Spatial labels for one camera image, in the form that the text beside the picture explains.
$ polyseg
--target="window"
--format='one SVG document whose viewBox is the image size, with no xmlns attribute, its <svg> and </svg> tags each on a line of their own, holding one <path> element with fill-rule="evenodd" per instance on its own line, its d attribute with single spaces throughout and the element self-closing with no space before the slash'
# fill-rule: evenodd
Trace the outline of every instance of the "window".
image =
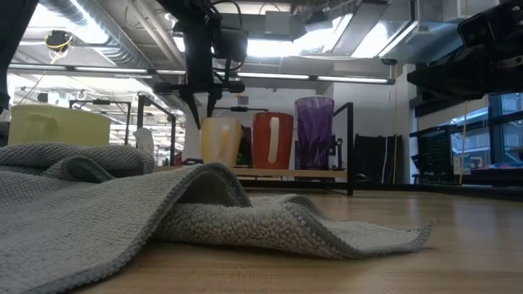
<svg viewBox="0 0 523 294">
<path fill-rule="evenodd" d="M 501 114 L 513 114 L 523 110 L 523 94 L 512 93 L 501 95 Z"/>
<path fill-rule="evenodd" d="M 465 156 L 470 156 L 476 159 L 476 162 L 481 162 L 479 168 L 487 168 L 490 165 L 490 136 L 487 119 L 489 117 L 489 109 L 484 107 L 467 114 L 467 125 L 470 123 L 484 122 L 483 127 L 468 130 L 465 135 Z M 448 122 L 442 123 L 444 125 L 462 126 L 465 121 L 465 116 L 462 115 L 453 118 Z M 463 154 L 463 132 L 456 132 L 451 135 L 452 153 L 453 156 L 462 156 Z"/>
<path fill-rule="evenodd" d="M 503 162 L 522 163 L 523 121 L 503 124 Z"/>
</svg>

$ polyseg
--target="light fixture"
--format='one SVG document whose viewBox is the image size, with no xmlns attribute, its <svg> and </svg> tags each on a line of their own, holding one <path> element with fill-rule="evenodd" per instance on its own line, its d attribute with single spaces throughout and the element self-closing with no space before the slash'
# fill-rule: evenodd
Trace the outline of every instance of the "light fixture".
<svg viewBox="0 0 523 294">
<path fill-rule="evenodd" d="M 52 70 L 52 71 L 67 70 L 67 68 L 65 66 L 61 66 L 61 65 L 27 65 L 27 64 L 10 64 L 9 69 L 34 69 L 34 70 Z"/>
<path fill-rule="evenodd" d="M 152 79 L 152 75 L 140 75 L 140 74 L 128 74 L 128 73 L 117 73 L 114 75 L 115 78 L 140 78 L 140 79 Z"/>
<path fill-rule="evenodd" d="M 335 77 L 319 76 L 318 81 L 323 82 L 361 82 L 361 83 L 389 83 L 386 78 L 357 78 L 357 77 Z"/>
<path fill-rule="evenodd" d="M 104 68 L 91 66 L 75 66 L 79 72 L 90 73 L 117 73 L 117 74 L 147 74 L 147 69 L 121 69 L 121 68 Z"/>
<path fill-rule="evenodd" d="M 157 74 L 169 74 L 169 75 L 184 75 L 185 70 L 169 70 L 169 69 L 157 69 Z"/>
<path fill-rule="evenodd" d="M 418 22 L 413 21 L 412 24 L 410 24 L 409 27 L 407 27 L 407 29 L 403 31 L 403 33 L 401 33 L 397 38 L 392 40 L 392 42 L 390 42 L 381 52 L 379 52 L 378 56 L 384 57 L 390 50 L 392 50 L 392 48 L 396 47 L 396 45 L 398 45 L 401 42 L 401 40 L 407 37 L 409 33 L 412 32 L 412 30 L 415 29 L 417 26 Z"/>
<path fill-rule="evenodd" d="M 309 76 L 305 74 L 283 74 L 283 73 L 237 73 L 240 78 L 282 78 L 308 80 Z"/>
</svg>

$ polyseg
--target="metal frame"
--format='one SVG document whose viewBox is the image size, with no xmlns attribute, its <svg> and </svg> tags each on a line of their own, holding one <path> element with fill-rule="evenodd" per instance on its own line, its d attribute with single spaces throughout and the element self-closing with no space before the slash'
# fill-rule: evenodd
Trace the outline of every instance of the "metal frame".
<svg viewBox="0 0 523 294">
<path fill-rule="evenodd" d="M 139 129 L 144 126 L 144 108 L 145 103 L 151 103 L 154 107 L 161 110 L 167 116 L 171 117 L 171 148 L 169 149 L 169 165 L 174 166 L 174 145 L 176 142 L 176 133 L 177 133 L 177 117 L 174 114 L 171 114 L 170 111 L 164 109 L 162 106 L 158 105 L 156 102 L 151 100 L 145 95 L 138 95 L 138 119 L 136 122 L 136 129 Z"/>
<path fill-rule="evenodd" d="M 124 144 L 125 145 L 128 144 L 128 142 L 129 142 L 129 123 L 131 122 L 131 102 L 110 101 L 110 100 L 100 100 L 100 99 L 96 99 L 96 100 L 69 100 L 69 108 L 72 109 L 73 105 L 75 103 L 79 103 L 79 104 L 83 103 L 84 105 L 87 104 L 87 103 L 93 103 L 94 105 L 111 105 L 111 104 L 127 105 L 127 121 L 125 122 L 125 139 L 124 139 Z"/>
</svg>

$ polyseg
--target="towel fold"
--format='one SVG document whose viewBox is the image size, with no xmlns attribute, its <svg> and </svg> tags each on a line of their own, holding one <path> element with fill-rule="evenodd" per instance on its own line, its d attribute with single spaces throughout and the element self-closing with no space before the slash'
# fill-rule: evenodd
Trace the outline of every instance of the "towel fold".
<svg viewBox="0 0 523 294">
<path fill-rule="evenodd" d="M 153 168 L 127 146 L 1 148 L 0 293 L 94 283 L 151 236 L 355 259 L 418 250 L 431 232 L 333 221 L 296 195 L 249 199 L 220 164 Z"/>
</svg>

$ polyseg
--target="wooden shelf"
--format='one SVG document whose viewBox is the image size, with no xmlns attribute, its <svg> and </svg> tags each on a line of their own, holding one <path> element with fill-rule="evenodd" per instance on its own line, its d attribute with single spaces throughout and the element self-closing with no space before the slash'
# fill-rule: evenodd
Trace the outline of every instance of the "wooden shelf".
<svg viewBox="0 0 523 294">
<path fill-rule="evenodd" d="M 180 167 L 156 167 L 155 172 L 171 171 Z M 346 178 L 346 171 L 302 171 L 302 170 L 279 170 L 261 168 L 231 168 L 237 176 L 300 176 L 300 177 L 324 177 L 324 178 Z"/>
</svg>

